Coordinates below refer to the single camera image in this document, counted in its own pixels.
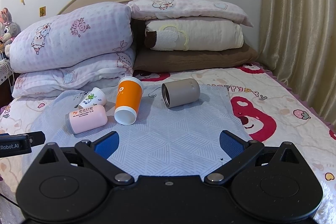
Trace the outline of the light blue patterned mat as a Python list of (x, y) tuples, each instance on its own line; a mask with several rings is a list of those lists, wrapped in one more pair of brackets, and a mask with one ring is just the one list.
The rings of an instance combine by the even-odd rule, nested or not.
[(220, 146), (220, 134), (227, 130), (249, 140), (240, 120), (234, 116), (230, 97), (222, 86), (201, 86), (201, 96), (193, 103), (167, 108), (159, 85), (147, 85), (134, 124), (124, 126), (114, 119), (117, 89), (105, 88), (106, 125), (80, 134), (67, 126), (66, 115), (80, 98), (75, 90), (60, 94), (31, 125), (42, 131), (47, 142), (72, 147), (83, 139), (94, 141), (115, 131), (120, 142), (109, 161), (133, 177), (204, 177), (230, 157)]

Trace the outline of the cream folded blanket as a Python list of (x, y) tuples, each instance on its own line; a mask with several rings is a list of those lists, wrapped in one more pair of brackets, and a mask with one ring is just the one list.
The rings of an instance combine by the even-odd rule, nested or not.
[(154, 51), (224, 51), (244, 44), (240, 25), (210, 17), (146, 22), (146, 47)]

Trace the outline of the orange paper cup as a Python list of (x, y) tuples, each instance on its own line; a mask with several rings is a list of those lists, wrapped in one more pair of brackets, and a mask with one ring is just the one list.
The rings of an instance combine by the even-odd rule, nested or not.
[(143, 85), (139, 79), (131, 76), (120, 79), (114, 110), (117, 123), (126, 126), (135, 123), (142, 95)]

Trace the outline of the yellow wall sticker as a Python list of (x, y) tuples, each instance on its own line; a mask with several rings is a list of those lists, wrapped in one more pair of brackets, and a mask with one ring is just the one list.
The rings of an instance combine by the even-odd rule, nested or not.
[(39, 16), (40, 17), (46, 16), (46, 6), (43, 6), (43, 7), (39, 8)]

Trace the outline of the pink cartoon pillow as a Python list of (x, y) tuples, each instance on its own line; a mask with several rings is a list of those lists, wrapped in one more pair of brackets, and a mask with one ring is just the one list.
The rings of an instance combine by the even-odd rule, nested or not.
[(132, 0), (127, 4), (131, 16), (138, 20), (213, 17), (253, 27), (244, 10), (220, 0)]

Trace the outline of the white frog paper cup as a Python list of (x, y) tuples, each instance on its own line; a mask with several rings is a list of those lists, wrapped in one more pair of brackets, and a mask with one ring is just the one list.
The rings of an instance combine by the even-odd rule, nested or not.
[(101, 89), (95, 87), (83, 98), (83, 100), (79, 103), (78, 108), (85, 109), (95, 105), (104, 106), (106, 103), (107, 98), (105, 93)]

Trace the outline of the white perforated side table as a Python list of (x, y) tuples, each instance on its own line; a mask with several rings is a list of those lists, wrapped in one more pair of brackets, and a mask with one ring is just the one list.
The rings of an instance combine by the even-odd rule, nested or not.
[(11, 69), (9, 59), (2, 59), (0, 61), (0, 84), (7, 83), (12, 87), (14, 82), (14, 72)]

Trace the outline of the pink checked folded quilt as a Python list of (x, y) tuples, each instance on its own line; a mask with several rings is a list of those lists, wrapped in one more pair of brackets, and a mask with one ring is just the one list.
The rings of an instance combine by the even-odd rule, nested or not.
[(131, 76), (130, 23), (129, 6), (101, 2), (30, 25), (7, 52), (11, 69), (19, 74), (12, 96), (54, 97), (101, 79), (114, 86)]

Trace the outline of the grey metal cup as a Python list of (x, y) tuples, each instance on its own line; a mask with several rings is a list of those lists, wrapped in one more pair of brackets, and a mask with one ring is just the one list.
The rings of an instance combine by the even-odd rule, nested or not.
[(163, 83), (161, 86), (162, 98), (168, 108), (182, 106), (197, 101), (201, 90), (194, 79), (183, 79)]

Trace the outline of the grey bunny plush toy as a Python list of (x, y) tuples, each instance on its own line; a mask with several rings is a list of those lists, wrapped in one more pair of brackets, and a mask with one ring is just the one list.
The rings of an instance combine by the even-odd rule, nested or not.
[(21, 32), (20, 27), (13, 22), (11, 13), (5, 7), (1, 10), (1, 46), (7, 58), (10, 56), (10, 45)]

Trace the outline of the cartoon bear bed sheet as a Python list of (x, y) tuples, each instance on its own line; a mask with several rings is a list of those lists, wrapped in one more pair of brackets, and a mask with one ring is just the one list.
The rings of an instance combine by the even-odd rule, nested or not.
[[(109, 85), (110, 79), (101, 79), (81, 89), (71, 89), (80, 93), (72, 111), (77, 110), (78, 104), (93, 88), (103, 92), (105, 88), (117, 89), (120, 79), (114, 86)], [(228, 69), (147, 73), (138, 75), (138, 79), (143, 91), (147, 85), (161, 87), (163, 83), (183, 79), (196, 80), (200, 89), (202, 85), (226, 88), (233, 114), (249, 139), (274, 147), (290, 141), (298, 148), (323, 188), (322, 203), (314, 219), (318, 223), (335, 223), (335, 132), (271, 73), (251, 64)], [(1, 133), (32, 132), (34, 120), (58, 96), (14, 98), (1, 114)]]

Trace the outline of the brown pillow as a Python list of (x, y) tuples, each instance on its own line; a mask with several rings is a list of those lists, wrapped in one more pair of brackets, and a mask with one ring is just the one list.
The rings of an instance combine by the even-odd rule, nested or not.
[(224, 51), (143, 50), (135, 58), (135, 71), (151, 73), (181, 72), (214, 68), (232, 68), (254, 62), (257, 52), (248, 44)]

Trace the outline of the beige curtain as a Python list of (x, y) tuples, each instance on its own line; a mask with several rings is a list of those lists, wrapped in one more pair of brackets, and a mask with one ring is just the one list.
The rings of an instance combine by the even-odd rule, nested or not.
[(335, 0), (262, 0), (259, 60), (335, 124)]

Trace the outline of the pink tumbler cup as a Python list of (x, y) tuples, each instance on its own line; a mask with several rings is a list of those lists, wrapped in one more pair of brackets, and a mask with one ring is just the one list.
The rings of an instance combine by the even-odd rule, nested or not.
[(66, 115), (66, 125), (72, 134), (80, 134), (106, 125), (108, 117), (104, 106), (94, 105)]

